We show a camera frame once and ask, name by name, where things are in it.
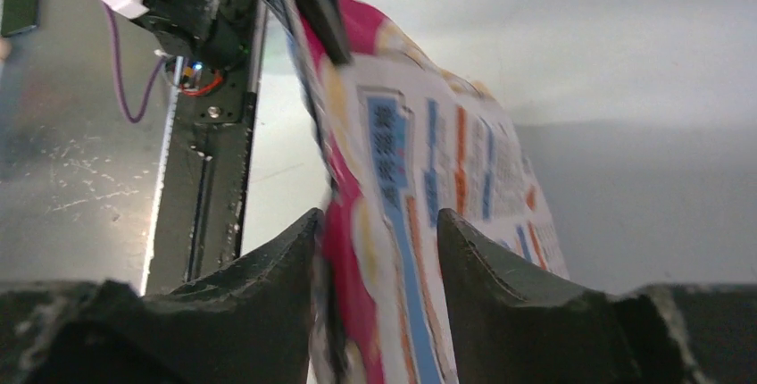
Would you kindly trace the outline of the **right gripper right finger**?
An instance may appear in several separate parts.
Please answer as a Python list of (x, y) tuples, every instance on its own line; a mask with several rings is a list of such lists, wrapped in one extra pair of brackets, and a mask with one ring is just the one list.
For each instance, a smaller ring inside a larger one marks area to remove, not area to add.
[(613, 296), (544, 271), (450, 209), (438, 256), (463, 383), (753, 383), (753, 284)]

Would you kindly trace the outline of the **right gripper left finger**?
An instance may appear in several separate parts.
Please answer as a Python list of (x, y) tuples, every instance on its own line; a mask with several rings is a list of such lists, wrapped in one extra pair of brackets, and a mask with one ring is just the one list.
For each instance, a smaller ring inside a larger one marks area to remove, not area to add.
[(5, 282), (4, 383), (304, 383), (323, 214), (164, 295), (113, 280)]

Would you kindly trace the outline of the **colourful pet food bag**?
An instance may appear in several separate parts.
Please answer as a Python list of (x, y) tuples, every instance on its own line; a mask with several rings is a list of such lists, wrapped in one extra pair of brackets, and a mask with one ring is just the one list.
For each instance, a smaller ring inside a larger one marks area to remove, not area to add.
[(313, 266), (319, 383), (455, 383), (438, 214), (448, 208), (537, 267), (568, 274), (512, 120), (490, 91), (433, 63), (390, 18), (337, 0), (330, 60), (282, 0), (331, 193)]

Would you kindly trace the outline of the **left electronics board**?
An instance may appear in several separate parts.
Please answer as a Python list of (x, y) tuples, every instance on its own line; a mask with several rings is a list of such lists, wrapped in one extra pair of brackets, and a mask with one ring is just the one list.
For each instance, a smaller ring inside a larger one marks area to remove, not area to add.
[(225, 83), (226, 73), (206, 67), (199, 61), (180, 62), (170, 66), (172, 85), (178, 92), (192, 97), (204, 97), (214, 94)]

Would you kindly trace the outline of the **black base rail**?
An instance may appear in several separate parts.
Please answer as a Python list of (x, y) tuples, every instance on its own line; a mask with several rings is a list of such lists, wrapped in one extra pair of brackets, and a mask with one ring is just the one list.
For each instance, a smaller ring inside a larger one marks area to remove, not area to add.
[(268, 19), (263, 4), (249, 10), (245, 59), (212, 95), (179, 93), (175, 99), (161, 156), (144, 294), (167, 293), (240, 255)]

